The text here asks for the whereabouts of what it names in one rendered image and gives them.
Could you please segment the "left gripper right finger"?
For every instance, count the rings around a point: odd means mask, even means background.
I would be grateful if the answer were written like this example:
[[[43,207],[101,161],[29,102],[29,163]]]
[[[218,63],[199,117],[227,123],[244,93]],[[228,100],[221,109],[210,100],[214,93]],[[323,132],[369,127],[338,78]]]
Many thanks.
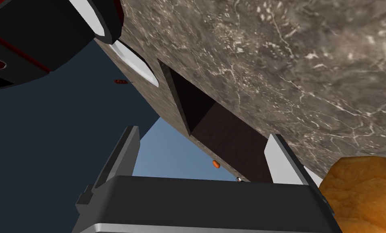
[[[319,186],[323,181],[304,166],[280,134],[270,134],[264,149],[274,183]]]

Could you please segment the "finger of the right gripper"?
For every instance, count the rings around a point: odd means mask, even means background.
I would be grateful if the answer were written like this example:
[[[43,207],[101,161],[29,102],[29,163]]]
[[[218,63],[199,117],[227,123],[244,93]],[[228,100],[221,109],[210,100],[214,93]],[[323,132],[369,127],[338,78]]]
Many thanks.
[[[110,44],[110,48],[120,57],[120,59],[142,76],[145,80],[156,87],[159,87],[159,82],[152,71],[151,67],[146,63],[141,55],[132,50],[128,45],[120,40]]]

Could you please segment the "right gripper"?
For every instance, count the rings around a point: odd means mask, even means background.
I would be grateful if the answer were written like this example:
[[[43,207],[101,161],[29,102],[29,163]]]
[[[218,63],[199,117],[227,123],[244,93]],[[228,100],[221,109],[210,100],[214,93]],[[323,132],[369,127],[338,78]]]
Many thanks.
[[[57,70],[94,36],[121,36],[120,0],[0,0],[0,89]]]

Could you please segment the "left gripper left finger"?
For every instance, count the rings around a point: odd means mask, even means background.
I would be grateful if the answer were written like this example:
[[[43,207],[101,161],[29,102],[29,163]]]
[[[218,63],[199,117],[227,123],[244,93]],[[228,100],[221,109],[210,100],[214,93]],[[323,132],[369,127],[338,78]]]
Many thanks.
[[[80,194],[76,209],[80,214],[89,204],[94,191],[115,176],[132,176],[138,152],[140,136],[138,126],[128,126],[121,135],[94,184],[89,184]]]

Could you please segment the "golden brown bread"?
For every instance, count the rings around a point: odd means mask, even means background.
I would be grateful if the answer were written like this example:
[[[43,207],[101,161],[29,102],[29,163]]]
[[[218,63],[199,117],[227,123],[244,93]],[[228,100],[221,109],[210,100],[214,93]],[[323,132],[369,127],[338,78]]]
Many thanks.
[[[386,233],[386,158],[344,157],[319,187],[343,233]]]

